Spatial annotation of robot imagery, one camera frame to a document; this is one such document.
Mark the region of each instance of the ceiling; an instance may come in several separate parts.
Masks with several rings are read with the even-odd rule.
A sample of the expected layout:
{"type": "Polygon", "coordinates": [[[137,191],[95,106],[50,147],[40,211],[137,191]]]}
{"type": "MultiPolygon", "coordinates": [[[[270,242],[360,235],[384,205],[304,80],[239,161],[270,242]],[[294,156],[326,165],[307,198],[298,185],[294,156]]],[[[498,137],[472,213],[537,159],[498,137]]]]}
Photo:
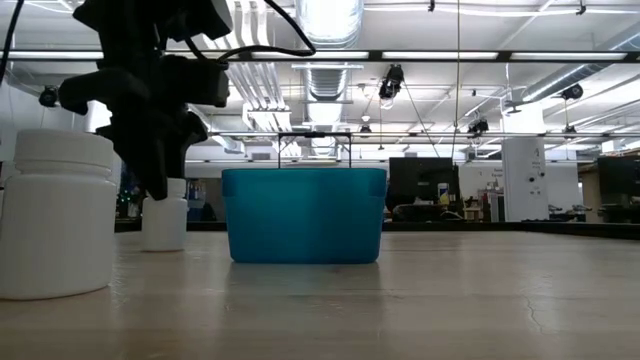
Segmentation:
{"type": "MultiPolygon", "coordinates": [[[[481,12],[534,12],[547,0],[462,0],[461,8],[481,12]]],[[[13,10],[14,2],[0,4],[3,24],[13,10]]],[[[99,50],[97,35],[71,18],[73,1],[33,0],[25,6],[16,33],[19,49],[99,50]]],[[[280,0],[279,4],[293,11],[294,1],[280,0]]],[[[429,13],[424,7],[427,1],[365,0],[363,28],[356,44],[357,49],[384,50],[455,50],[457,44],[458,15],[452,12],[429,13]]],[[[578,9],[578,0],[556,0],[545,11],[578,9]]],[[[438,0],[437,7],[455,9],[456,1],[438,0]]],[[[640,12],[637,0],[587,0],[591,10],[617,10],[640,12]]],[[[239,26],[236,11],[236,26],[239,26]]],[[[587,11],[575,14],[539,17],[494,17],[460,15],[460,48],[470,50],[593,50],[597,46],[640,21],[638,14],[595,14],[587,11]]],[[[295,48],[299,40],[277,14],[270,13],[268,32],[273,44],[295,48]]],[[[205,47],[198,39],[198,45],[205,47]]],[[[183,48],[181,44],[171,44],[183,48]]],[[[385,132],[420,130],[419,119],[432,131],[452,131],[456,119],[476,107],[486,96],[495,95],[507,86],[505,64],[461,64],[460,90],[456,97],[458,65],[455,63],[406,63],[401,64],[407,89],[401,90],[390,110],[381,110],[376,97],[378,81],[386,73],[387,63],[364,63],[362,69],[353,70],[349,80],[348,100],[342,114],[342,128],[357,131],[361,117],[369,115],[370,122],[379,124],[385,132]]],[[[557,69],[562,64],[511,64],[508,67],[509,85],[526,87],[557,69]]],[[[24,86],[38,88],[46,84],[60,83],[64,78],[95,70],[91,63],[20,62],[15,63],[13,75],[24,86]]],[[[293,124],[305,118],[304,91],[300,71],[291,64],[276,64],[278,80],[287,105],[291,108],[293,124]]],[[[640,73],[637,65],[614,65],[583,81],[583,99],[598,94],[640,73]]],[[[610,109],[640,99],[640,83],[626,86],[593,97],[583,104],[570,107],[570,121],[606,113],[610,109]]],[[[545,124],[548,129],[564,127],[564,105],[558,99],[543,100],[545,124]]],[[[218,118],[221,130],[244,130],[239,118],[243,100],[233,91],[226,108],[201,107],[204,113],[218,118]]],[[[498,109],[485,112],[492,130],[499,130],[501,113],[498,109]]],[[[640,110],[624,116],[612,117],[594,125],[589,130],[607,131],[640,119],[640,110]]],[[[464,127],[471,119],[461,119],[464,127]]],[[[377,131],[378,125],[372,126],[377,131]]]]}

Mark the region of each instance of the wooden table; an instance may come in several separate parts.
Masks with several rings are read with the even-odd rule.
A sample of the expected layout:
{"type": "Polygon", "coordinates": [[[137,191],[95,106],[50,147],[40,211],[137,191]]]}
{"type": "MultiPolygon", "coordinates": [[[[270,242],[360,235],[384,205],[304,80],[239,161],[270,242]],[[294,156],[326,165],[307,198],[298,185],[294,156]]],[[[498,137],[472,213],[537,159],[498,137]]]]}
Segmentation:
{"type": "Polygon", "coordinates": [[[122,235],[110,288],[0,302],[0,359],[640,356],[640,246],[531,233],[385,233],[378,263],[234,264],[122,235]]]}

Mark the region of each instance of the bottle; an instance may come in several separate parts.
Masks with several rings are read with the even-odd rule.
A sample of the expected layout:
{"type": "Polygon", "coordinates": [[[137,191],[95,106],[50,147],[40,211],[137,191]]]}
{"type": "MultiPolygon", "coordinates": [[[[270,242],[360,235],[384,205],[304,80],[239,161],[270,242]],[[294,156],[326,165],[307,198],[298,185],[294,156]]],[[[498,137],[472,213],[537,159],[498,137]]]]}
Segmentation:
{"type": "Polygon", "coordinates": [[[0,298],[46,299],[111,280],[116,185],[113,144],[59,130],[18,133],[18,174],[5,186],[0,298]]]}
{"type": "Polygon", "coordinates": [[[167,179],[167,198],[142,203],[142,250],[180,251],[187,237],[186,181],[167,179]]]}

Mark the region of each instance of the black bracket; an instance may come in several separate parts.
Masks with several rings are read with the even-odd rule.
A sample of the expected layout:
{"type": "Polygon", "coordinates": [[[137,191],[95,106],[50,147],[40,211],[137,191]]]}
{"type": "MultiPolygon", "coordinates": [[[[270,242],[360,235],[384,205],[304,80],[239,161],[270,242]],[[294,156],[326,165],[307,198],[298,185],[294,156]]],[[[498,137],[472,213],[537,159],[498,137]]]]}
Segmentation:
{"type": "Polygon", "coordinates": [[[584,0],[580,0],[580,9],[578,9],[578,12],[576,13],[576,15],[580,16],[586,12],[587,12],[587,5],[584,4],[584,0]]]}

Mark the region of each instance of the blue plastic bin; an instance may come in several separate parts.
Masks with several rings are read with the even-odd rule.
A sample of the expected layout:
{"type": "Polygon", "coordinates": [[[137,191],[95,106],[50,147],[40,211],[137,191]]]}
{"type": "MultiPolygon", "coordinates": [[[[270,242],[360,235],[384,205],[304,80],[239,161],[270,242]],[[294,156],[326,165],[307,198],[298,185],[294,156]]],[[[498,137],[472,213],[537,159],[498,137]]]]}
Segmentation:
{"type": "Polygon", "coordinates": [[[380,252],[386,172],[222,172],[231,258],[242,263],[362,264],[380,252]]]}

